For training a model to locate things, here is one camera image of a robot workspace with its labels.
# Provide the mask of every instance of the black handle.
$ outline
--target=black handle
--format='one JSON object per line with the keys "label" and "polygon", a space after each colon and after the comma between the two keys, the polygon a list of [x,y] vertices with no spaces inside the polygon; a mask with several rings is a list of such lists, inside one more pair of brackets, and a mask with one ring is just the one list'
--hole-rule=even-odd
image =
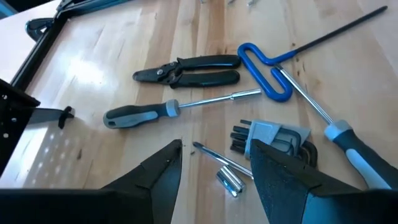
{"label": "black handle", "polygon": [[103,121],[106,127],[131,128],[139,124],[156,120],[161,116],[174,117],[180,114],[177,100],[166,103],[145,106],[122,106],[104,114]]}
{"label": "black handle", "polygon": [[183,74],[180,79],[176,83],[171,84],[170,87],[222,86],[236,84],[239,79],[240,75],[235,70],[203,74]]}
{"label": "black handle", "polygon": [[205,68],[238,68],[241,59],[237,55],[211,55],[194,58],[177,58],[181,69],[205,69]]}
{"label": "black handle", "polygon": [[398,170],[355,135],[346,121],[337,121],[325,130],[326,136],[344,150],[348,160],[369,188],[398,188]]}

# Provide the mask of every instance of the cable cutters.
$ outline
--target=cable cutters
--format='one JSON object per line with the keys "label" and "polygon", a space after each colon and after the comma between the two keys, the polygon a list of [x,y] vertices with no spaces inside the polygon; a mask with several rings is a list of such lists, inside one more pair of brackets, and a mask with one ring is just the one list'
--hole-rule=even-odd
{"label": "cable cutters", "polygon": [[237,68],[241,59],[237,55],[211,55],[193,58],[177,58],[176,62],[167,63],[158,68],[135,72],[132,78],[139,82],[152,82],[178,87],[208,87],[235,84],[239,73],[227,70],[212,73],[183,73],[184,70],[209,68]]}

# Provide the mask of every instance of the wooden workbench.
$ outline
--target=wooden workbench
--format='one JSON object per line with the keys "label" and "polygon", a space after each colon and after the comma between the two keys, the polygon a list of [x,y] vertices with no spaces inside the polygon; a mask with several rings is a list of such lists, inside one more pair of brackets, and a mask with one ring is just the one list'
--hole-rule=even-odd
{"label": "wooden workbench", "polygon": [[[319,170],[364,189],[343,152],[323,136],[326,124],[297,94],[286,103],[260,96],[187,109],[179,118],[164,118],[137,129],[107,129],[102,117],[105,111],[123,105],[171,98],[184,103],[257,88],[243,66],[238,69],[241,81],[237,85],[218,88],[172,90],[135,82],[131,76],[177,57],[235,54],[245,42],[276,56],[383,4],[389,6],[383,15],[283,65],[332,117],[349,121],[359,137],[398,167],[397,1],[258,0],[249,9],[242,0],[230,6],[219,0],[204,4],[199,0],[135,0],[74,18],[64,27],[27,92],[43,107],[74,107],[76,118],[62,131],[56,123],[27,129],[0,184],[96,189],[171,140],[182,139],[182,178],[173,223],[264,223],[266,216],[253,182],[243,177],[247,191],[232,198],[215,178],[220,165],[199,152],[190,154],[192,141],[198,141],[249,167],[249,161],[229,150],[229,134],[240,119],[264,119],[312,128]],[[13,47],[29,51],[21,45]],[[26,55],[15,56],[18,51],[14,51],[10,57],[22,63]],[[278,88],[269,67],[252,59]],[[10,70],[2,77],[9,77]]]}

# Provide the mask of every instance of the gray screwdriver grip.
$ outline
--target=gray screwdriver grip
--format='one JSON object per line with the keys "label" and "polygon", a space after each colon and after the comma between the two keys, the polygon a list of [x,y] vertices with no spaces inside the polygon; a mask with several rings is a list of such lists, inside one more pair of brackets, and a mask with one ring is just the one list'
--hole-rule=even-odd
{"label": "gray screwdriver grip", "polygon": [[344,150],[348,160],[370,189],[396,189],[398,170],[362,142],[346,121],[330,124],[325,135]]}
{"label": "gray screwdriver grip", "polygon": [[145,106],[122,106],[104,114],[103,121],[111,129],[132,128],[161,116],[175,117],[180,114],[177,100]]}

